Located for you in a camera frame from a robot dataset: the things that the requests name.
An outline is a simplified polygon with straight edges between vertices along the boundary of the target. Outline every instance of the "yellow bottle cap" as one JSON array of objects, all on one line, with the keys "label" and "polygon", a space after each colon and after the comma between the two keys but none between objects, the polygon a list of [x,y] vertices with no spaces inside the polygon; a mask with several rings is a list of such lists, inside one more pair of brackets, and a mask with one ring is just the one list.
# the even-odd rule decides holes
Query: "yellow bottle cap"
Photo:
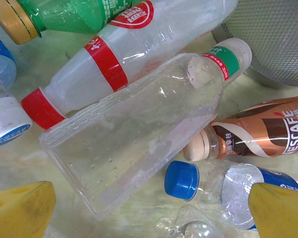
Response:
[{"label": "yellow bottle cap", "polygon": [[38,36],[31,19],[17,0],[0,0],[0,25],[18,45]]}]

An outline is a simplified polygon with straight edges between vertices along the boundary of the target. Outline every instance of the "green marble countertop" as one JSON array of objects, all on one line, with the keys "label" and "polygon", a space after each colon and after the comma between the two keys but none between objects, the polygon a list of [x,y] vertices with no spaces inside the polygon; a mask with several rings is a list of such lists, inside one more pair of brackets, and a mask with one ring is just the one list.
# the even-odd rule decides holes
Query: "green marble countertop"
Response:
[{"label": "green marble countertop", "polygon": [[[42,39],[18,46],[0,28],[0,38],[12,51],[17,64],[17,79],[11,93],[21,100],[51,77],[84,46],[91,35],[47,31]],[[197,39],[182,52],[202,53],[215,44],[212,34]],[[276,90],[264,87],[242,75],[223,95],[218,119],[224,119],[256,103],[297,96],[298,88]],[[45,238],[163,238],[168,231],[157,227],[161,217],[175,219],[186,202],[167,196],[163,181],[165,168],[159,171],[131,199],[103,222],[94,220],[70,185],[42,150],[38,142],[43,132],[37,125],[19,139],[0,148],[0,190],[38,180],[53,182],[57,204]],[[268,169],[298,174],[298,154],[275,159],[231,158]],[[226,238],[258,238],[254,231],[237,231],[224,227]]]}]

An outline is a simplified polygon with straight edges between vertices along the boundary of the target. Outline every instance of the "brown label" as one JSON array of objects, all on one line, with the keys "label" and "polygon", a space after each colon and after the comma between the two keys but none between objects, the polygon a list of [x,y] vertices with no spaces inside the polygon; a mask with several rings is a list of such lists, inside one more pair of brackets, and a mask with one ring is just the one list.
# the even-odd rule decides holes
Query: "brown label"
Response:
[{"label": "brown label", "polygon": [[212,123],[218,158],[229,154],[276,157],[298,152],[298,97],[257,104]]}]

